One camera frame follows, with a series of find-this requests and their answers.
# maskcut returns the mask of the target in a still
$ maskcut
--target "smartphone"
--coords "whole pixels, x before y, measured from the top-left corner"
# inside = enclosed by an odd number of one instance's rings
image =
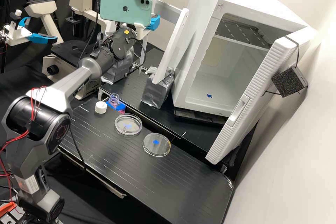
[[[152,17],[152,0],[100,0],[100,17],[121,23],[148,26]]]

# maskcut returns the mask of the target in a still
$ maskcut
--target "robotic arm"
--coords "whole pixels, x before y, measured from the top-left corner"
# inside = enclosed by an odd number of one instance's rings
[[[131,38],[136,38],[135,32],[122,27],[111,36],[112,46],[99,47],[83,58],[77,70],[47,87],[44,94],[38,89],[28,91],[9,106],[2,119],[7,141],[29,131],[26,137],[8,145],[6,161],[21,189],[18,205],[30,215],[51,223],[60,214],[64,199],[49,187],[43,160],[57,150],[70,128],[70,101],[85,83],[99,79],[126,56],[135,43]],[[31,105],[31,98],[41,102],[37,110]]]

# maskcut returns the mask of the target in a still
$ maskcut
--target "petri dish lid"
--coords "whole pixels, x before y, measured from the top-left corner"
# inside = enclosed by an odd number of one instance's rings
[[[142,142],[144,150],[155,157],[166,156],[170,152],[168,138],[159,133],[148,134]]]
[[[142,130],[140,118],[132,114],[118,116],[114,121],[114,125],[123,135],[136,135]]]

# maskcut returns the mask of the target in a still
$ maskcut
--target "microscope focus knob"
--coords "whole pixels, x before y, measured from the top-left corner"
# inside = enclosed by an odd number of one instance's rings
[[[47,72],[50,75],[58,74],[59,71],[60,70],[58,69],[58,66],[56,66],[56,65],[51,65],[51,66],[47,67]]]

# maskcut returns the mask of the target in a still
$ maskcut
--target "white label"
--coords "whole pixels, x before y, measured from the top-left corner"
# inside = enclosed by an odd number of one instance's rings
[[[29,194],[33,194],[39,190],[39,185],[36,181],[35,175],[31,175],[27,179],[20,178],[16,175],[14,175],[14,177],[17,183],[19,184],[19,187],[21,188],[21,190]]]

